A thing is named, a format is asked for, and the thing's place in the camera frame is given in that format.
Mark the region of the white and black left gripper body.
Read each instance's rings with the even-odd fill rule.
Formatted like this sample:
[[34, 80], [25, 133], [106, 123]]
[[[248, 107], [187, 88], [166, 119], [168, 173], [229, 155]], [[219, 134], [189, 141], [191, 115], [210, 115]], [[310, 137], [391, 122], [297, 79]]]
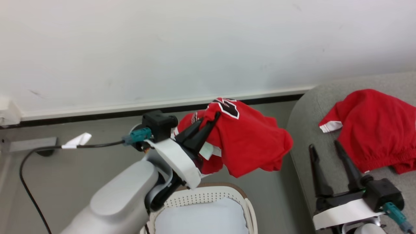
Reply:
[[171, 138], [158, 143], [154, 143], [149, 139], [145, 140], [145, 142], [149, 143], [159, 153], [162, 159], [168, 163], [171, 169], [190, 189], [198, 187], [202, 180], [199, 169], [178, 143]]

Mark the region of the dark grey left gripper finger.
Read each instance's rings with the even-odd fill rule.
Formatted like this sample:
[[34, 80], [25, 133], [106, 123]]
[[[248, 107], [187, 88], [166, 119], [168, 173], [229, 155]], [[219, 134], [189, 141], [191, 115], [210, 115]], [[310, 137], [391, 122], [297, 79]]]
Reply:
[[202, 146], [204, 141], [202, 141], [202, 138], [198, 135], [202, 122], [203, 118], [200, 118], [175, 136], [176, 143], [183, 146]]
[[193, 155], [201, 155], [202, 157], [211, 157], [214, 152], [214, 147], [208, 143], [206, 143], [210, 133], [214, 129], [217, 120], [220, 117], [220, 112], [216, 112], [214, 115], [214, 119], [212, 121], [207, 121], [205, 125], [200, 128], [198, 135], [204, 141], [202, 146], [185, 146], [185, 148], [192, 153]]

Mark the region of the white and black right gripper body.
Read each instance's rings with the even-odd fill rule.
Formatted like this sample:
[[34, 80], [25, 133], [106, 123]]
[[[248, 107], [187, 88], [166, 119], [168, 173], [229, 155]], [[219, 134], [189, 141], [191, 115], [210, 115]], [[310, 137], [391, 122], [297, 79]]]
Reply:
[[313, 225], [316, 231], [383, 231], [380, 216], [364, 202], [364, 190], [316, 198]]

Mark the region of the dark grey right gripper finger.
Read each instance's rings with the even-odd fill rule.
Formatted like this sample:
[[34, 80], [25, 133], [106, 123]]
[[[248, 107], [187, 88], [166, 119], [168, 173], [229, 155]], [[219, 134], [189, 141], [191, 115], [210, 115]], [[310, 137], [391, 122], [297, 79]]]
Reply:
[[328, 185], [324, 173], [320, 167], [320, 159], [313, 144], [309, 145], [309, 157], [311, 163], [312, 179], [316, 198], [328, 198], [333, 195], [333, 189]]
[[361, 172], [358, 170], [358, 168], [355, 166], [353, 161], [348, 156], [347, 152], [344, 150], [343, 146], [338, 140], [334, 141], [334, 146], [337, 152], [337, 155], [339, 159], [341, 160], [345, 173], [348, 179], [348, 190], [349, 191], [358, 191], [363, 189], [363, 186], [361, 185]]

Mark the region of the red basketball jersey number 23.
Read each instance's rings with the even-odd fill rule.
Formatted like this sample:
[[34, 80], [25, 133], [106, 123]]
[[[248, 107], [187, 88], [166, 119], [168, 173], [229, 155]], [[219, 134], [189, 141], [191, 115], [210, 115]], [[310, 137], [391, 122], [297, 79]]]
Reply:
[[278, 126], [275, 118], [235, 99], [219, 97], [206, 109], [187, 114], [171, 137], [200, 119], [201, 126], [205, 126], [217, 113], [220, 116], [199, 152], [203, 176], [217, 173], [224, 166], [235, 178], [256, 169], [269, 172], [281, 169], [284, 156], [293, 146], [290, 134]]

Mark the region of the red shorts with white trim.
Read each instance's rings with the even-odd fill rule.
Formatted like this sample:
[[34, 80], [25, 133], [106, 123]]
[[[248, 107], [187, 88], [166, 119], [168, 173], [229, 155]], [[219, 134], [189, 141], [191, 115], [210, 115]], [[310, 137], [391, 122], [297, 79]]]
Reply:
[[325, 133], [340, 129], [338, 141], [361, 172], [416, 171], [416, 107], [401, 99], [361, 89], [337, 102], [318, 126]]

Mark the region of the grey fabric sofa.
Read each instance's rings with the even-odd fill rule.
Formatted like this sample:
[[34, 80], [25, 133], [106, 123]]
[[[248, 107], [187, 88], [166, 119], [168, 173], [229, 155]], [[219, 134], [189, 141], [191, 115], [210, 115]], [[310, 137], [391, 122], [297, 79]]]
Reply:
[[[318, 124], [337, 102], [361, 89], [374, 89], [416, 107], [415, 71], [327, 83], [313, 88], [300, 98], [291, 112], [287, 130], [293, 139], [290, 156], [308, 205], [309, 218], [313, 218], [316, 211], [309, 145], [315, 145], [321, 169], [334, 193], [347, 192], [348, 179], [334, 146], [340, 129], [325, 133]], [[405, 203], [402, 213], [413, 226], [410, 234], [416, 234], [416, 171], [397, 174], [392, 166], [386, 166], [361, 173], [363, 176], [370, 174], [375, 180], [389, 179], [401, 191]], [[386, 214], [381, 215], [380, 220], [387, 234], [405, 234]]]

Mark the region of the white perforated plastic laundry basket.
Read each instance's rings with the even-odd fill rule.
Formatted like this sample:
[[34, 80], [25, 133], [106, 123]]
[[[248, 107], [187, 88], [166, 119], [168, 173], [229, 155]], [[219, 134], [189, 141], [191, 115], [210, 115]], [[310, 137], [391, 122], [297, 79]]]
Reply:
[[202, 183], [195, 189], [180, 187], [164, 203], [163, 209], [210, 203], [229, 198], [239, 203], [244, 212], [244, 218], [249, 234], [258, 234], [257, 218], [254, 207], [245, 192], [232, 183]]

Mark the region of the pale blue cloth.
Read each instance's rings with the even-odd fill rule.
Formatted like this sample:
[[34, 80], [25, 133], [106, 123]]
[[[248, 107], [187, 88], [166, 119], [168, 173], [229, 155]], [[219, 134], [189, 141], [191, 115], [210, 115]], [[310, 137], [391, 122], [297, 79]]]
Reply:
[[155, 234], [249, 234], [242, 206], [229, 198], [166, 208], [155, 219]]

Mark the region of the white and black baseboard strip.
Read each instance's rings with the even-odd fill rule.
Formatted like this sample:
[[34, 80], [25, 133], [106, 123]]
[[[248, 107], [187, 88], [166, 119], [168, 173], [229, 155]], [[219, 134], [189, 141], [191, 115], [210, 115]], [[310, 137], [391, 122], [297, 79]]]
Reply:
[[[224, 97], [241, 100], [248, 105], [289, 102], [300, 99], [304, 93], [308, 92], [314, 87], [315, 85], [308, 85], [298, 88], [275, 89], [267, 92], [254, 92], [243, 95], [224, 95]], [[203, 98], [177, 99], [144, 104], [135, 103], [130, 105], [105, 106], [101, 108], [84, 108], [74, 111], [63, 110], [39, 113], [34, 112], [22, 114], [19, 123], [0, 125], [0, 129], [140, 116], [146, 111], [153, 110], [162, 110], [163, 112], [193, 111], [205, 107], [206, 104], [215, 98], [217, 98], [217, 95]]]

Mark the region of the grey metal foot bar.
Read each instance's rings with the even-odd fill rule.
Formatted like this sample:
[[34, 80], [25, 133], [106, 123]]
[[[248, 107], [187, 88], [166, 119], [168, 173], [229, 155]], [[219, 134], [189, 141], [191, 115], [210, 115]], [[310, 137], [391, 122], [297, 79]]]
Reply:
[[0, 153], [19, 152], [32, 150], [35, 148], [43, 148], [55, 146], [58, 143], [57, 137], [38, 138], [22, 141], [10, 141], [8, 139], [0, 140]]

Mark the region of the white wall socket box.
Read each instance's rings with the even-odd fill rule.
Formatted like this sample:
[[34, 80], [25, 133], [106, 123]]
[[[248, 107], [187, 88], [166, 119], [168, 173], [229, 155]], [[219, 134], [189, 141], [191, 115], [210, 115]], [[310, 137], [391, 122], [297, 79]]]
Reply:
[[16, 125], [21, 120], [22, 114], [15, 102], [0, 96], [0, 126]]

